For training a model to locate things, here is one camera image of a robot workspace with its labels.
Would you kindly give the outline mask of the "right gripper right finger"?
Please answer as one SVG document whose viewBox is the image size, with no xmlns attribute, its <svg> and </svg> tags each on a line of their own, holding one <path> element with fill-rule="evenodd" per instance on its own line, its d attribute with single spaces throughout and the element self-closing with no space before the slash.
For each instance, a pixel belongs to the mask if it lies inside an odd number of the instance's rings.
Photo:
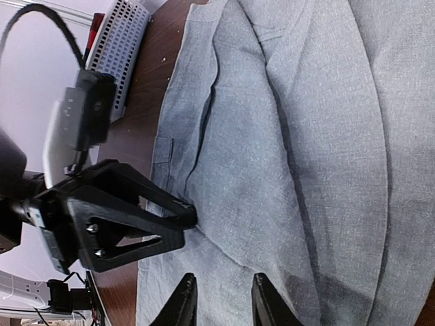
<svg viewBox="0 0 435 326">
<path fill-rule="evenodd" d="M 265 273 L 254 275 L 251 300 L 255 326 L 302 326 Z"/>
</svg>

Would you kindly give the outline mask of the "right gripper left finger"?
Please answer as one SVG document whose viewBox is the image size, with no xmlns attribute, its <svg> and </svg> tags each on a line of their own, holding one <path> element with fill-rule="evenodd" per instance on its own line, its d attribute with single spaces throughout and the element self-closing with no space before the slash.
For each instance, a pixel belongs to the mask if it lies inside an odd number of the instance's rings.
<svg viewBox="0 0 435 326">
<path fill-rule="evenodd" d="M 195 326 L 197 306 L 196 277 L 186 273 L 150 326 Z"/>
</svg>

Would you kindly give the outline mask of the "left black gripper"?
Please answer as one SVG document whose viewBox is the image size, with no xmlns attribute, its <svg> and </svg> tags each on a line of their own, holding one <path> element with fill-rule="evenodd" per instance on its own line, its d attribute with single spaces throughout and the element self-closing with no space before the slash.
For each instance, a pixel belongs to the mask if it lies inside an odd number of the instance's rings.
<svg viewBox="0 0 435 326">
<path fill-rule="evenodd" d="M 106 272 L 185 245 L 195 208 L 164 191 L 131 165 L 104 160 L 54 187 L 42 176 L 10 181 L 10 249 L 22 227 L 37 228 L 55 269 Z"/>
</svg>

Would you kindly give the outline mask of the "grey long sleeve shirt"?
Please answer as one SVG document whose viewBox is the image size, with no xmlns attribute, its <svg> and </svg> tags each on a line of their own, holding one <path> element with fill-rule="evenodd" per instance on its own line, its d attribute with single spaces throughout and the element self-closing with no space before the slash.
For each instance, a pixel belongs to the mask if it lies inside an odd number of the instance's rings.
<svg viewBox="0 0 435 326">
<path fill-rule="evenodd" d="M 139 262 L 138 325 L 187 272 L 200 325 L 251 325 L 258 272 L 305 325 L 414 325 L 434 281 L 434 2 L 192 5 L 152 181 L 198 223 Z"/>
</svg>

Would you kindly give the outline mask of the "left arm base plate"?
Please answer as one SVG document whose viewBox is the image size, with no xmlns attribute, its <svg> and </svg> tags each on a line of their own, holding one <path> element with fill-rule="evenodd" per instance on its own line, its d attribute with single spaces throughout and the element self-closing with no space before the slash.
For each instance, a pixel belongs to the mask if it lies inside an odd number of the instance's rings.
<svg viewBox="0 0 435 326">
<path fill-rule="evenodd" d="M 77 276 L 82 282 L 82 288 L 69 288 L 67 281 Z M 109 325 L 105 310 L 101 303 L 97 286 L 90 271 L 86 271 L 85 279 L 77 272 L 72 272 L 64 280 L 49 280 L 48 311 L 52 314 L 84 316 L 82 311 L 89 312 L 91 325 Z"/>
</svg>

